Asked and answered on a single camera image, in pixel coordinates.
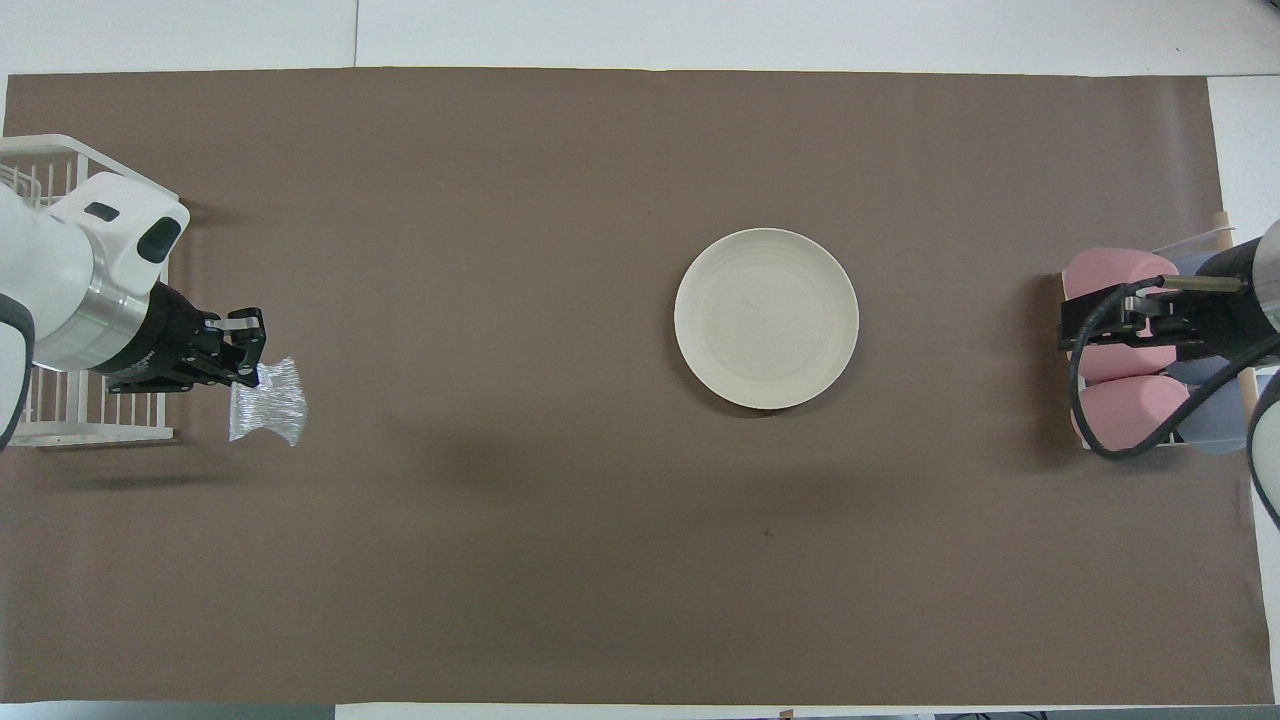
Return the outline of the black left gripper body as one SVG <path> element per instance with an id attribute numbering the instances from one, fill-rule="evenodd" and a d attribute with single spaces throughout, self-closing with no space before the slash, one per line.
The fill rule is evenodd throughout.
<path id="1" fill-rule="evenodd" d="M 118 354 L 100 364 L 110 395 L 186 392 L 212 386 L 219 336 L 209 325 L 219 318 L 197 309 L 165 283 L 148 295 L 140 328 Z"/>

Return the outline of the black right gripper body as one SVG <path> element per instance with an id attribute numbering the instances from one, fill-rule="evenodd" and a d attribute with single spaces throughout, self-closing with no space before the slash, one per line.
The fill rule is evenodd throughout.
<path id="1" fill-rule="evenodd" d="M 1207 259 L 1196 274 L 1251 282 L 1260 245 L 1258 240 L 1252 240 L 1217 252 Z M 1265 315 L 1256 292 L 1249 286 L 1240 293 L 1202 295 L 1190 313 L 1190 322 L 1213 355 L 1230 360 L 1244 356 L 1256 345 L 1274 337 L 1274 324 Z"/>

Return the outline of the silver foil ball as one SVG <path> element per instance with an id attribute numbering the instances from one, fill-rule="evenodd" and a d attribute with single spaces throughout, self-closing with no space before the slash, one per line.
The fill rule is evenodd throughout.
<path id="1" fill-rule="evenodd" d="M 233 384 L 228 439 L 236 442 L 256 430 L 269 430 L 297 447 L 308 421 L 308 401 L 300 369 L 292 356 L 259 364 L 259 384 Z"/>

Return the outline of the cream round plate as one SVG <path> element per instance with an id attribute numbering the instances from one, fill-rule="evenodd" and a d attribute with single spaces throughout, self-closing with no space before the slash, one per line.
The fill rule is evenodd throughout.
<path id="1" fill-rule="evenodd" d="M 710 243 L 675 292 L 675 338 L 689 370 L 717 397 L 756 411 L 824 393 L 851 363 L 860 324 L 841 263 L 781 228 Z"/>

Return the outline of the brown table mat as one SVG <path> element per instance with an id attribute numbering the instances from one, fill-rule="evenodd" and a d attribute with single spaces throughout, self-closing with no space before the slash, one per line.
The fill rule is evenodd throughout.
<path id="1" fill-rule="evenodd" d="M 0 702 L 1253 705 L 1239 454 L 1085 451 L 1059 273 L 1222 208 L 1170 77 L 339 69 L 20 76 L 193 215 L 297 447 L 0 454 Z M 845 373 L 756 411 L 681 359 L 698 254 L 844 266 Z"/>

